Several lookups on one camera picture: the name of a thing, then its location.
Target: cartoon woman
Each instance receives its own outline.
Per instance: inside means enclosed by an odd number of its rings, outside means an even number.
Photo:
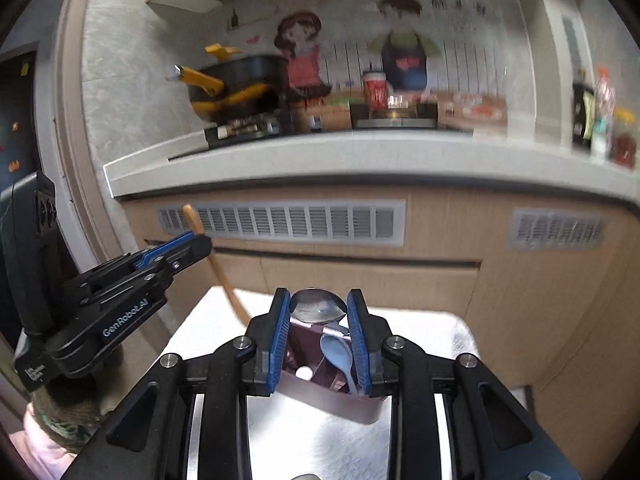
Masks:
[[[318,37],[320,18],[308,10],[300,10],[284,18],[278,26],[273,44],[289,60],[290,101],[317,99],[329,95],[331,87],[320,79]]]

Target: blue gripper pad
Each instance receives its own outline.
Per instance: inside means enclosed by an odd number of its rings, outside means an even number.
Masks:
[[[277,322],[271,338],[271,348],[269,350],[267,389],[271,394],[276,391],[276,386],[280,381],[282,362],[284,361],[284,354],[287,349],[287,336],[289,335],[289,323],[291,319],[291,313],[289,311],[290,300],[291,294],[288,290],[284,289],[284,295],[282,297],[282,302],[280,303],[280,311],[278,313]]]
[[[154,258],[157,258],[158,256],[162,256],[163,254],[177,247],[181,243],[194,237],[195,237],[195,234],[193,234],[193,231],[187,231],[184,234],[181,234],[180,236],[175,237],[173,240],[169,240],[165,244],[158,245],[158,247],[145,253],[142,256],[142,258],[140,258],[140,260],[136,263],[136,268],[144,269],[145,267],[148,267]]]
[[[369,372],[369,351],[365,342],[364,332],[360,323],[360,316],[356,302],[362,301],[364,298],[360,290],[352,290],[347,296],[347,321],[349,322],[349,333],[351,335],[351,348],[353,349],[353,361],[356,365],[356,373],[358,375],[358,385],[368,395],[371,391],[371,374]]]

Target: metal spoon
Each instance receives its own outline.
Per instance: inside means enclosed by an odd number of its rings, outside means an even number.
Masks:
[[[347,379],[349,385],[349,393],[357,397],[356,383],[351,376],[351,365],[353,364],[353,353],[346,341],[339,337],[329,334],[323,334],[320,338],[320,349],[333,366],[338,368]]]
[[[340,321],[347,313],[344,301],[322,288],[304,288],[297,291],[291,297],[289,308],[291,315],[298,321],[310,324]]]

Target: light blue plastic spoon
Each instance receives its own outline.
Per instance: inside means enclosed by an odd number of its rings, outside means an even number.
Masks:
[[[338,368],[338,370],[340,370],[347,378],[349,393],[352,396],[357,397],[358,391],[356,390],[356,383],[351,376],[353,353],[346,341],[329,334],[323,334],[320,338],[320,349],[322,350],[324,357],[326,357],[326,360]]]

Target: white countertop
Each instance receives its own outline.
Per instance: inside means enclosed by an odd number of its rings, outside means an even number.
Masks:
[[[207,147],[195,132],[104,166],[113,197],[198,184],[335,175],[424,176],[543,184],[640,205],[638,174],[559,146],[449,132],[363,130]]]

